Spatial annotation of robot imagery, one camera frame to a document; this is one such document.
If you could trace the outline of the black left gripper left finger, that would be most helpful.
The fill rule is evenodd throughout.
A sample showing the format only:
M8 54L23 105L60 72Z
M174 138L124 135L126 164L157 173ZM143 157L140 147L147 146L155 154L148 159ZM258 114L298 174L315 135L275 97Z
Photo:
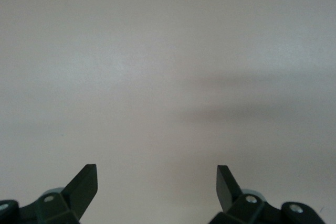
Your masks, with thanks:
M20 223L79 223L98 191L97 166L87 164L66 185L19 210Z

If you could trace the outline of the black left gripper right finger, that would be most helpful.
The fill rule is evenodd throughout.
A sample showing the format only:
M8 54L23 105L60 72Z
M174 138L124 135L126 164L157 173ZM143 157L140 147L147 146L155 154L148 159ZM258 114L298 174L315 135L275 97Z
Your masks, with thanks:
M241 189L226 165L217 167L216 193L222 211L210 223L282 223L281 210L261 193Z

